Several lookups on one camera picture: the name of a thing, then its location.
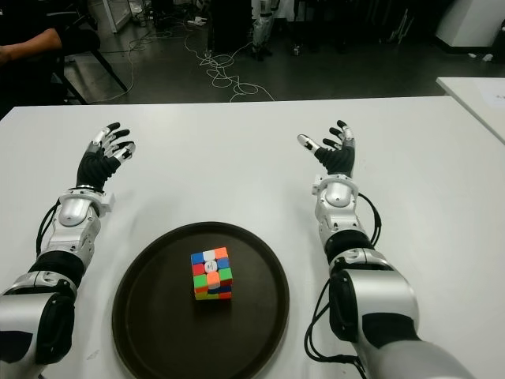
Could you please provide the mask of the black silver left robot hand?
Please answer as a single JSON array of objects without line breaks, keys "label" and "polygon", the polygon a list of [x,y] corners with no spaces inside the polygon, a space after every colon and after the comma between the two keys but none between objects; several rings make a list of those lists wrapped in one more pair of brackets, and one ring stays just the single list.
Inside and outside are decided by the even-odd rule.
[{"label": "black silver left robot hand", "polygon": [[136,145],[124,141],[130,130],[123,129],[119,122],[103,127],[86,148],[77,170],[76,187],[103,192],[103,187],[117,169],[133,157]]}]

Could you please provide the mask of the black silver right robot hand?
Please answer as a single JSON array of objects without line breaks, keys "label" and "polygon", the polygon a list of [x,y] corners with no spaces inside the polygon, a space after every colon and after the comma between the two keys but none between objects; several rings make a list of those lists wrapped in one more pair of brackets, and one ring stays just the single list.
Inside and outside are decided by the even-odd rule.
[{"label": "black silver right robot hand", "polygon": [[298,134],[299,144],[315,156],[328,174],[344,174],[352,177],[355,160],[355,139],[351,128],[338,120],[329,133],[333,139],[324,138],[323,145],[317,144],[305,134]]}]

